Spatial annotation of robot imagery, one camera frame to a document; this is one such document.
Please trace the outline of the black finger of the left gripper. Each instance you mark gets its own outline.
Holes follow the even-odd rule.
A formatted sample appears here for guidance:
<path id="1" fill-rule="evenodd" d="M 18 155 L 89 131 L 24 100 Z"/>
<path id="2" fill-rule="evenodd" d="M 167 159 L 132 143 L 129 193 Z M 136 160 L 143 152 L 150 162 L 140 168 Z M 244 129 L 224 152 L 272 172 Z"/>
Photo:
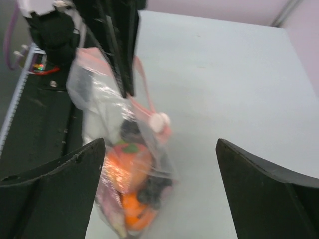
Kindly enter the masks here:
<path id="1" fill-rule="evenodd" d="M 104 17 L 109 37 L 111 62 L 122 97 L 134 95 L 133 59 L 139 28 L 135 0 L 104 1 Z"/>

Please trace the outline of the dark toy grape bunch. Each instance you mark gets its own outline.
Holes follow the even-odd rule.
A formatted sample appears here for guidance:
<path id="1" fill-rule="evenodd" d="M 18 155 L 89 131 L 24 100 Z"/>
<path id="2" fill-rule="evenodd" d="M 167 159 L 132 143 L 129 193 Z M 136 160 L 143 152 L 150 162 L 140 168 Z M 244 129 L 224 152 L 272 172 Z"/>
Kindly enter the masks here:
<path id="1" fill-rule="evenodd" d="M 153 157 L 152 169 L 144 188 L 137 193 L 138 202 L 149 205 L 154 210 L 161 207 L 163 191 L 173 185 L 173 167 L 165 148 L 160 145 L 152 130 L 144 122 L 125 119 L 121 124 L 121 139 L 127 143 L 145 146 Z"/>

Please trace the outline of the toy peach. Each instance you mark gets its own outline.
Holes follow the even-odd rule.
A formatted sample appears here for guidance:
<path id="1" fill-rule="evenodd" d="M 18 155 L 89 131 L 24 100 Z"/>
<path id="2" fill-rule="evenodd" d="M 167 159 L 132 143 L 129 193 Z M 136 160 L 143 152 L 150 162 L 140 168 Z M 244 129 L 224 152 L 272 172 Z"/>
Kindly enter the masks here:
<path id="1" fill-rule="evenodd" d="M 117 191 L 126 194 L 146 180 L 152 165 L 152 155 L 144 145 L 122 143 L 106 152 L 102 172 Z"/>

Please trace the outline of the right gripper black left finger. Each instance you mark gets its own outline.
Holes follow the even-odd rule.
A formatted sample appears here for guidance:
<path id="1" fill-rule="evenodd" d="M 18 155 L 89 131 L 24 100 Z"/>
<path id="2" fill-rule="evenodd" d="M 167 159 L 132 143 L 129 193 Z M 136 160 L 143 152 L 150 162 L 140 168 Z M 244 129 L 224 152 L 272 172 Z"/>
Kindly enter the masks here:
<path id="1" fill-rule="evenodd" d="M 2 239 L 83 239 L 101 175 L 98 138 L 32 170 L 0 181 Z"/>

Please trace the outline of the orange toy tangerine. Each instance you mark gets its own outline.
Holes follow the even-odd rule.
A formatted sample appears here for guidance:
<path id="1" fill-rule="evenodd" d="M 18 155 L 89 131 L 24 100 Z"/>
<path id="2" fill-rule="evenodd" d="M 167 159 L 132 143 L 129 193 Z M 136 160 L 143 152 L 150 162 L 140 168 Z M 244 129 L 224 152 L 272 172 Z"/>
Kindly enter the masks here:
<path id="1" fill-rule="evenodd" d="M 124 210 L 125 225 L 129 231 L 139 232 L 148 227 L 158 212 L 137 200 L 137 193 L 123 194 L 121 203 Z"/>

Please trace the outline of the purple toy eggplant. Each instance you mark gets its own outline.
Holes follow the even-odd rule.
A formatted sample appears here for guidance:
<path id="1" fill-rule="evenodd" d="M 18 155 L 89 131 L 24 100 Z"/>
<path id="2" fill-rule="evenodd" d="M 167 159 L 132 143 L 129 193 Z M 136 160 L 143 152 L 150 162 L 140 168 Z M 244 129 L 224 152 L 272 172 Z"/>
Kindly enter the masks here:
<path id="1" fill-rule="evenodd" d="M 128 233 L 125 226 L 124 210 L 120 196 L 110 180 L 101 179 L 99 181 L 95 202 L 110 227 L 120 239 L 125 239 Z"/>

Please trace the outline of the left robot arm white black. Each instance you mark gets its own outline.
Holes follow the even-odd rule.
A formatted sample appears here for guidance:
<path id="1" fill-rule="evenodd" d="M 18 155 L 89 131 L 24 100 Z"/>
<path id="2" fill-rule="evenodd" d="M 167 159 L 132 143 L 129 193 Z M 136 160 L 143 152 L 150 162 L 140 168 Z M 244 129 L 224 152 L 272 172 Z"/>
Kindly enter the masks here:
<path id="1" fill-rule="evenodd" d="M 53 66 L 70 64 L 80 36 L 66 9 L 74 9 L 86 24 L 94 44 L 111 66 L 123 98 L 133 96 L 133 59 L 139 11 L 145 0 L 19 0 L 18 9 L 29 25 L 33 42 Z"/>

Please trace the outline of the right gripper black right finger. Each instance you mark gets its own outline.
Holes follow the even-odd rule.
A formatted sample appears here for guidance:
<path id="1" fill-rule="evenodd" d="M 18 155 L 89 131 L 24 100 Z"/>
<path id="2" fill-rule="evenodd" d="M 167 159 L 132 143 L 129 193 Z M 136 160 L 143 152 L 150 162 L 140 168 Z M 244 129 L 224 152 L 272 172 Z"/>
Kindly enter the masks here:
<path id="1" fill-rule="evenodd" d="M 239 239 L 317 239 L 319 180 L 218 139 L 216 155 Z"/>

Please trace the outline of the clear zip top bag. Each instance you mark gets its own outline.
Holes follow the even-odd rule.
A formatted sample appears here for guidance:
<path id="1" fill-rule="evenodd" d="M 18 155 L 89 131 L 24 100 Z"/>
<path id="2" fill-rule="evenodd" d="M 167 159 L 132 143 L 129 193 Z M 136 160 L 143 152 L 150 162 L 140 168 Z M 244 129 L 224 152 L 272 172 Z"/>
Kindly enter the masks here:
<path id="1" fill-rule="evenodd" d="M 97 138 L 102 138 L 105 142 L 106 153 L 109 148 L 126 143 L 120 136 L 122 122 L 135 120 L 144 122 L 167 152 L 167 143 L 171 137 L 170 119 L 167 114 L 155 109 L 149 95 L 143 65 L 138 57 L 134 57 L 133 60 L 133 76 L 135 95 L 123 98 L 111 67 L 100 51 L 96 47 L 77 49 L 66 87 L 74 105 L 83 111 L 83 141 L 89 143 Z M 158 214 L 166 204 L 176 183 L 177 174 L 174 163 L 170 158 L 169 160 L 173 167 L 173 185 L 163 191 L 161 207 L 157 210 Z M 146 180 L 137 190 L 130 193 L 138 193 L 140 189 L 144 188 Z M 121 200 L 123 194 L 117 192 Z M 126 228 L 128 233 L 126 239 L 150 239 L 152 237 L 151 225 L 152 223 L 139 232 L 129 231 Z"/>

